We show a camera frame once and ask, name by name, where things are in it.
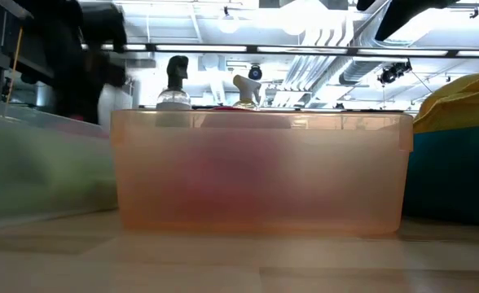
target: bottle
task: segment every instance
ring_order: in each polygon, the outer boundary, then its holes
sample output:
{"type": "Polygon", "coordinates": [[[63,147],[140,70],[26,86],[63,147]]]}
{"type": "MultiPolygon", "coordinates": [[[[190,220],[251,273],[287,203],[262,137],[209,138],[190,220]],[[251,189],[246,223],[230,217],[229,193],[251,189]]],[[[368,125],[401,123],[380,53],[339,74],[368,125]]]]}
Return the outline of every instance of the bottle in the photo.
{"type": "Polygon", "coordinates": [[[256,102],[259,103],[260,101],[259,89],[261,88],[261,83],[239,75],[234,77],[232,83],[239,89],[239,101],[232,107],[256,111],[256,102]]]}
{"type": "Polygon", "coordinates": [[[187,78],[189,58],[174,56],[167,65],[169,83],[167,90],[158,96],[156,110],[191,110],[191,98],[183,91],[183,79],[187,78]]]}

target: wooden surface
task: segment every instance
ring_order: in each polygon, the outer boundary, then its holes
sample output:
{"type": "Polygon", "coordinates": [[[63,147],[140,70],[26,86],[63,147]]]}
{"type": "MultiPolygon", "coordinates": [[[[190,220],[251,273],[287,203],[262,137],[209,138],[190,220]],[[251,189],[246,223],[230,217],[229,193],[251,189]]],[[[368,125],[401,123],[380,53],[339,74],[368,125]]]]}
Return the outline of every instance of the wooden surface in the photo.
{"type": "Polygon", "coordinates": [[[0,293],[479,292],[479,227],[374,238],[125,232],[117,212],[0,230],[0,293]]]}

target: security camera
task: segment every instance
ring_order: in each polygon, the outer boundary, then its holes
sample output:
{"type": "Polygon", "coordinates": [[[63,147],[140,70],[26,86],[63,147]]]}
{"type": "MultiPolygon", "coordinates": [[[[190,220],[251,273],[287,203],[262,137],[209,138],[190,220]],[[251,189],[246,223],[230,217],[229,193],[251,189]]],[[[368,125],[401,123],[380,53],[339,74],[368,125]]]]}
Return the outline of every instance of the security camera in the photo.
{"type": "Polygon", "coordinates": [[[250,71],[248,72],[248,78],[250,78],[253,81],[261,80],[262,76],[263,76],[263,72],[261,72],[261,68],[259,67],[259,65],[253,65],[250,68],[250,71]]]}

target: translucent orange container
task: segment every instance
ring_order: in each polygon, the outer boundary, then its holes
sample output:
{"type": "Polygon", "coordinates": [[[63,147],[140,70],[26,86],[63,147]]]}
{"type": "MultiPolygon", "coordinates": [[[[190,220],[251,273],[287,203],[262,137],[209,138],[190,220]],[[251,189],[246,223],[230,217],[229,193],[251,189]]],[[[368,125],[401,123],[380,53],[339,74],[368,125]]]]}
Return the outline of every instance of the translucent orange container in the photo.
{"type": "Polygon", "coordinates": [[[381,234],[399,227],[412,117],[117,111],[130,229],[381,234]]]}

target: yellow fabric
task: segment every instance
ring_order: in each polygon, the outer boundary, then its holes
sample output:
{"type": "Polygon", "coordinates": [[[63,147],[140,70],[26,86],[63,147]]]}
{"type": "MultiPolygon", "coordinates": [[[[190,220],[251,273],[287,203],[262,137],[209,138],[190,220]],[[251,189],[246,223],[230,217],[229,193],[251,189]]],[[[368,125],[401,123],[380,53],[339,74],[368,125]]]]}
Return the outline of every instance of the yellow fabric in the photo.
{"type": "Polygon", "coordinates": [[[461,77],[431,94],[413,123],[415,133],[479,126],[479,74],[461,77]]]}

